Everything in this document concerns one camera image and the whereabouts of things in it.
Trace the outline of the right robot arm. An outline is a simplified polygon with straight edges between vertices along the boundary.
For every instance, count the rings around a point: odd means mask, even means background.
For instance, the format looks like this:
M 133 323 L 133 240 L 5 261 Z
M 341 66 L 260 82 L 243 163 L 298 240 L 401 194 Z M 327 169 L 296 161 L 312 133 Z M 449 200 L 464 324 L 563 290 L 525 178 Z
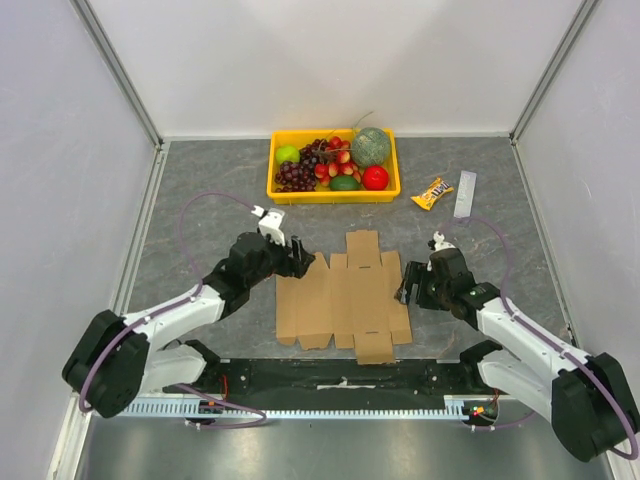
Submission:
M 428 262 L 411 261 L 395 294 L 402 304 L 447 311 L 486 336 L 463 352 L 458 381 L 467 392 L 504 392 L 544 418 L 562 446 L 588 462 L 616 451 L 639 456 L 639 411 L 620 363 L 559 340 L 503 295 L 479 283 L 461 251 L 436 244 Z

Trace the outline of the brown cardboard box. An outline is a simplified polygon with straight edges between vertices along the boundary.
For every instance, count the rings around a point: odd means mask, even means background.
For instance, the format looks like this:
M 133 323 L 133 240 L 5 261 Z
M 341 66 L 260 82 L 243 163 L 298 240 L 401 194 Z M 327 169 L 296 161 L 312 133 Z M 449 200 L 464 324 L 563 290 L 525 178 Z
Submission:
M 354 351 L 360 365 L 395 361 L 394 347 L 413 342 L 408 308 L 394 298 L 400 255 L 381 251 L 375 230 L 345 236 L 346 251 L 322 253 L 301 279 L 276 280 L 276 338 L 304 350 Z

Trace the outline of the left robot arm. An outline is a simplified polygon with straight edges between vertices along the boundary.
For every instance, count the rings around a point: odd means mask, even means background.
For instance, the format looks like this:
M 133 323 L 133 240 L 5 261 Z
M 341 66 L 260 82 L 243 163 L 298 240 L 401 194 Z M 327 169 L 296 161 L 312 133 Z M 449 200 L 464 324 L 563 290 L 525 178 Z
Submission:
M 62 370 L 63 380 L 79 395 L 80 411 L 112 418 L 140 393 L 177 384 L 211 392 L 219 382 L 218 367 L 188 344 L 176 352 L 167 345 L 235 313 L 253 287 L 274 275 L 302 278 L 314 260 L 297 236 L 278 244 L 270 236 L 245 232 L 192 290 L 124 316 L 99 312 Z

